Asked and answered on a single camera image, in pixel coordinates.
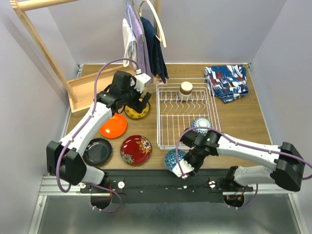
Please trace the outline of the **blue patterned bowl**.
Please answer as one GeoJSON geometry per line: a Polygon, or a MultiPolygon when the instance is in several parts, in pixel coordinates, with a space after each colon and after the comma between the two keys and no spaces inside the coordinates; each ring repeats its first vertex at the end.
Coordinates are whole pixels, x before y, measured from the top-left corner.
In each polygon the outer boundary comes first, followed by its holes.
{"type": "MultiPolygon", "coordinates": [[[[177,151],[177,155],[178,155],[178,159],[182,160],[184,158],[184,156],[186,155],[186,152],[178,149],[177,151]]],[[[166,168],[170,171],[173,172],[174,167],[177,165],[177,158],[176,158],[176,150],[175,149],[171,149],[167,152],[165,159],[165,166],[166,168]]]]}

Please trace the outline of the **orange plate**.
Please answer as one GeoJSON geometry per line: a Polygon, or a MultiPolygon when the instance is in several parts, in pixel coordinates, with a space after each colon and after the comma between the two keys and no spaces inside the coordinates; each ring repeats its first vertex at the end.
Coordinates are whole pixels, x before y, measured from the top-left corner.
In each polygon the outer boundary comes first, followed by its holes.
{"type": "Polygon", "coordinates": [[[100,134],[106,138],[117,138],[127,129],[127,120],[122,114],[114,114],[99,129],[100,134]]]}

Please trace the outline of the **white wire dish rack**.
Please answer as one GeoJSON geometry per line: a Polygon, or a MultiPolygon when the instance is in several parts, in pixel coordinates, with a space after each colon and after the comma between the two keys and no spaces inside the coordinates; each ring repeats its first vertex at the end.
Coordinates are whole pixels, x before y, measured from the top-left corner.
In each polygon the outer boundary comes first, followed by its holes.
{"type": "Polygon", "coordinates": [[[216,100],[211,85],[205,78],[171,78],[156,85],[157,144],[162,150],[176,146],[180,134],[190,128],[197,118],[210,121],[212,128],[221,130],[216,100]],[[183,82],[193,85],[191,97],[179,97],[183,82]]]}

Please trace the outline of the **red white patterned bowl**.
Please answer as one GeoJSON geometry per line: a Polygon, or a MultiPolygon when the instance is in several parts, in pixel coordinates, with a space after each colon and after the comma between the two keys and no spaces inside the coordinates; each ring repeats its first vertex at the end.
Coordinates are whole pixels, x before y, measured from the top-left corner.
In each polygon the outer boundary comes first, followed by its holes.
{"type": "Polygon", "coordinates": [[[197,127],[197,129],[194,129],[195,132],[206,135],[208,132],[208,129],[206,129],[206,127],[212,128],[212,123],[206,118],[199,117],[191,123],[190,128],[195,127],[197,127]]]}

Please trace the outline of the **white brown metal cup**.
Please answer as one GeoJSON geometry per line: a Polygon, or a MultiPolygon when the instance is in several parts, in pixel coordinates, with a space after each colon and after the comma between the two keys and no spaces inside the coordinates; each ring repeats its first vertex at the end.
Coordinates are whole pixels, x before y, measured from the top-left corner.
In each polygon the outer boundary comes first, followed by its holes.
{"type": "Polygon", "coordinates": [[[178,97],[181,101],[188,101],[192,98],[192,90],[193,90],[193,85],[188,82],[184,81],[180,85],[178,97]]]}

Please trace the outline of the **red floral plate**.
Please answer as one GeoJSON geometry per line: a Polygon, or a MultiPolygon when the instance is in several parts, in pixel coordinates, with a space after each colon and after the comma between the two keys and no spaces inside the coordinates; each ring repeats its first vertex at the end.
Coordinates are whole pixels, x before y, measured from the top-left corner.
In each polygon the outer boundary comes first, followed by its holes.
{"type": "Polygon", "coordinates": [[[126,138],[120,147],[120,156],[129,165],[143,164],[150,158],[151,154],[150,140],[141,135],[132,135],[126,138]]]}

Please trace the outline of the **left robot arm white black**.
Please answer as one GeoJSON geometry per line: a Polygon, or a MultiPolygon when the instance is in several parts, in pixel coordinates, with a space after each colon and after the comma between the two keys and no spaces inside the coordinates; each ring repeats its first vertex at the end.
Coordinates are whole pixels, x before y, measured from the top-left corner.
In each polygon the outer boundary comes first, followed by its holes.
{"type": "Polygon", "coordinates": [[[85,164],[82,156],[100,127],[119,109],[129,106],[138,113],[143,111],[151,94],[146,93],[144,97],[142,94],[151,80],[145,73],[133,76],[117,71],[109,89],[96,95],[90,109],[74,129],[59,142],[51,141],[47,145],[48,173],[71,185],[89,183],[96,192],[104,192],[108,187],[104,171],[85,164]]]}

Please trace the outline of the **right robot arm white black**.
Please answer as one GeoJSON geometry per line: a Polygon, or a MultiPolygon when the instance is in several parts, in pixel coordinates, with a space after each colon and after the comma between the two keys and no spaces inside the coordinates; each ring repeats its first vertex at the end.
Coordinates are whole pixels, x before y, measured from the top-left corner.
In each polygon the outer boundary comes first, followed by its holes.
{"type": "Polygon", "coordinates": [[[298,192],[305,180],[304,168],[311,166],[290,143],[283,142],[281,146],[258,144],[213,128],[207,128],[205,134],[198,133],[196,127],[186,129],[178,142],[190,148],[173,168],[173,173],[183,179],[195,175],[207,156],[233,156],[258,164],[232,166],[220,184],[227,192],[252,184],[275,184],[284,190],[298,192]]]}

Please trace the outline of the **wooden clothes rack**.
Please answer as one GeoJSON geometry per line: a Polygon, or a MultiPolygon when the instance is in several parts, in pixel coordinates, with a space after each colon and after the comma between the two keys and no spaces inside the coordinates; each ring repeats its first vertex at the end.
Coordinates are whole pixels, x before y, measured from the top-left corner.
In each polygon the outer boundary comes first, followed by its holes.
{"type": "Polygon", "coordinates": [[[67,0],[25,0],[17,1],[11,0],[10,4],[37,44],[45,58],[49,62],[54,73],[64,86],[65,90],[68,93],[69,103],[71,107],[71,112],[74,116],[81,116],[87,112],[91,106],[91,93],[87,92],[87,88],[91,87],[91,84],[94,83],[96,74],[82,76],[77,79],[68,81],[65,77],[65,74],[62,72],[61,68],[57,65],[52,54],[49,52],[47,46],[45,45],[43,39],[40,37],[39,33],[35,29],[34,25],[30,21],[26,12],[30,10],[36,10],[40,8],[60,5],[68,3],[67,0]]]}

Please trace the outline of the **yellow patterned small plate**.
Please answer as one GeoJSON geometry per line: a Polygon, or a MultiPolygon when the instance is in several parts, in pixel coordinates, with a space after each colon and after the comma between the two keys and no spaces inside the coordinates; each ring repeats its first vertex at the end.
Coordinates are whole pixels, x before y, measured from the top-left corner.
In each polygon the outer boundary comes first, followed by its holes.
{"type": "Polygon", "coordinates": [[[125,114],[130,118],[130,119],[141,119],[144,118],[148,115],[150,112],[151,106],[150,103],[147,102],[146,107],[143,109],[141,113],[136,112],[134,109],[126,106],[125,107],[125,114]]]}

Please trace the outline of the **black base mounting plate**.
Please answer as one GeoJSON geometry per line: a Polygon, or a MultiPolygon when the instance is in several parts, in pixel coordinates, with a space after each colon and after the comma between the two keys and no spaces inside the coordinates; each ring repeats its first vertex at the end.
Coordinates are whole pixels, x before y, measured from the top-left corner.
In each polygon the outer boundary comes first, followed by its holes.
{"type": "Polygon", "coordinates": [[[222,203],[225,193],[240,195],[251,192],[230,179],[230,169],[201,169],[187,179],[176,177],[168,170],[107,170],[104,187],[118,193],[118,203],[222,203]]]}

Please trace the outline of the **navy hanging cloth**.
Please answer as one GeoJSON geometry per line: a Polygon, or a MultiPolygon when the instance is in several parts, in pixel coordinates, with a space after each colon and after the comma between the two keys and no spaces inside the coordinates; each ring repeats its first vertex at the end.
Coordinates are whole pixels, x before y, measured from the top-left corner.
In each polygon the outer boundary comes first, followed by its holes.
{"type": "Polygon", "coordinates": [[[169,79],[167,67],[163,58],[160,41],[156,38],[156,29],[150,21],[144,17],[140,17],[144,29],[144,35],[147,43],[149,55],[150,70],[153,76],[159,75],[163,83],[169,79]]]}

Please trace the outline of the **white hanging cloth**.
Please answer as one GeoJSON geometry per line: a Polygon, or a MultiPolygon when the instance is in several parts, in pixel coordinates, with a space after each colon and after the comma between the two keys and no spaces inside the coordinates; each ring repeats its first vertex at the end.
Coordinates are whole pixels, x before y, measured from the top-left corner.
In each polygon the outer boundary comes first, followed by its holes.
{"type": "Polygon", "coordinates": [[[124,58],[137,62],[137,39],[126,18],[122,20],[124,58]]]}

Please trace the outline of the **lilac hanging cloth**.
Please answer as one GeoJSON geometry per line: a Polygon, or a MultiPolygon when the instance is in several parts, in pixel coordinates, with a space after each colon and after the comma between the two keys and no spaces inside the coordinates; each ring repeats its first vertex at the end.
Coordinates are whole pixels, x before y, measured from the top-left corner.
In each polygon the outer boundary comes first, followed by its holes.
{"type": "Polygon", "coordinates": [[[147,50],[147,44],[145,41],[145,35],[143,25],[138,17],[137,10],[134,7],[132,1],[129,4],[129,17],[132,23],[133,33],[137,41],[137,63],[143,73],[146,73],[151,77],[150,83],[153,82],[153,75],[149,63],[149,55],[147,50]]]}

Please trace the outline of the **blue red patterned folded cloth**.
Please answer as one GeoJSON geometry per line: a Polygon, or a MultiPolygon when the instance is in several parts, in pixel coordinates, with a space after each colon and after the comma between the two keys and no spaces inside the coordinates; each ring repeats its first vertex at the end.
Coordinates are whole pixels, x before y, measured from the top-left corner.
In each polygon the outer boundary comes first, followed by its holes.
{"type": "Polygon", "coordinates": [[[249,93],[247,69],[242,65],[208,66],[203,69],[212,94],[224,104],[239,99],[249,93]]]}

